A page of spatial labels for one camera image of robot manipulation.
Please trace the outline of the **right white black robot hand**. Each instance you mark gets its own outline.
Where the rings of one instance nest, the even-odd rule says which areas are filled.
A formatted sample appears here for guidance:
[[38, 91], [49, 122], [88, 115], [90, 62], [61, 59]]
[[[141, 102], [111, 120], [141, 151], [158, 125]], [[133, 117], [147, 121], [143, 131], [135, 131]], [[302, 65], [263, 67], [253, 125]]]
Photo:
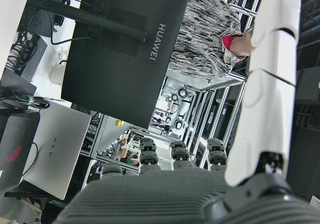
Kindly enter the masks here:
[[301, 0], [261, 0], [249, 76], [227, 159], [208, 145], [208, 168], [171, 145], [174, 169], [137, 176], [106, 165], [57, 224], [317, 224], [320, 214], [286, 182], [296, 89]]

